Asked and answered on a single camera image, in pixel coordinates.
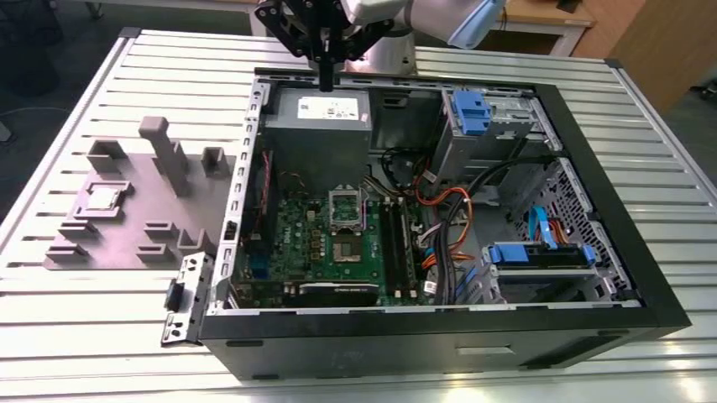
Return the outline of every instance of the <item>ram slot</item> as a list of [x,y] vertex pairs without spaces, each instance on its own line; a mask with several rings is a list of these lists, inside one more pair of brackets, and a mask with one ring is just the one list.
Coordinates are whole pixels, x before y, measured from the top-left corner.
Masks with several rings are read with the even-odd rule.
[[407,280],[407,239],[406,239],[406,222],[403,220],[402,202],[391,206],[391,223],[394,228],[394,245],[395,245],[395,272],[396,272],[396,285],[395,290],[399,290],[403,296],[408,293],[408,280]]
[[386,275],[386,294],[394,295],[396,288],[396,272],[400,270],[395,256],[392,208],[388,204],[380,207],[380,251],[383,253],[383,271]]

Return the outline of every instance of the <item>slotted metal worktable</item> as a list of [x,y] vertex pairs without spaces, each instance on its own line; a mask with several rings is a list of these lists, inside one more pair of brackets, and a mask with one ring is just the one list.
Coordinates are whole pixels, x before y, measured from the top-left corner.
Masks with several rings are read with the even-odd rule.
[[217,145],[235,154],[253,68],[305,68],[305,63],[272,39],[143,31],[116,41],[0,227],[0,398],[717,400],[715,193],[630,79],[601,60],[430,48],[418,49],[416,59],[422,75],[558,86],[693,326],[569,369],[530,373],[241,385],[205,349],[161,350],[173,270],[41,266],[89,170],[84,153],[95,139],[119,139],[125,150],[149,152],[136,128],[144,115],[161,115],[185,153]]

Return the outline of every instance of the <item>green circuit board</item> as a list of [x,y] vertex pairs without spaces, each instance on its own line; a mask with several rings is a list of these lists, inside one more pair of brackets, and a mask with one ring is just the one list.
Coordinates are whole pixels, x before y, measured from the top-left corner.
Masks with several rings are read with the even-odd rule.
[[[332,235],[328,230],[326,200],[281,201],[275,236],[275,251],[268,263],[272,280],[383,280],[383,259],[379,246],[379,215],[367,206],[366,230],[360,236]],[[307,218],[313,212],[313,219]],[[334,253],[359,256],[358,261],[335,262]]]
[[[404,292],[396,297],[386,288],[380,242],[382,207],[380,201],[368,200],[356,214],[350,202],[339,201],[336,204],[335,201],[335,214],[340,219],[366,216],[366,225],[359,233],[348,230],[332,232],[328,199],[284,199],[279,202],[272,251],[268,260],[260,262],[265,265],[267,275],[252,281],[244,278],[239,283],[239,294],[251,297],[253,307],[279,307],[281,283],[292,281],[375,284],[379,286],[380,306],[422,304],[420,293]],[[407,253],[406,258],[407,280],[415,290],[418,282],[412,254]],[[244,275],[251,273],[251,268],[245,269],[248,270],[241,271]]]

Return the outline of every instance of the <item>blue cable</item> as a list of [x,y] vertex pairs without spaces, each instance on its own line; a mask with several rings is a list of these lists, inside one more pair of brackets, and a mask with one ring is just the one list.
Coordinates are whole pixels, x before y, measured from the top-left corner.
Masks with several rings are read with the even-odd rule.
[[532,206],[530,209],[530,215],[527,216],[527,237],[532,240],[535,238],[535,220],[539,224],[539,234],[547,247],[556,249],[558,244],[552,240],[552,234],[550,233],[550,224],[547,222],[547,212],[542,206]]

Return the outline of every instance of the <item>power supply label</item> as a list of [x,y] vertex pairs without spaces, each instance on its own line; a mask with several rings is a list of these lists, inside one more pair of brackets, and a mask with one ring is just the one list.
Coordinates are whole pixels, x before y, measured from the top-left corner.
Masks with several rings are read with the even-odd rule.
[[301,97],[299,119],[359,120],[356,98]]

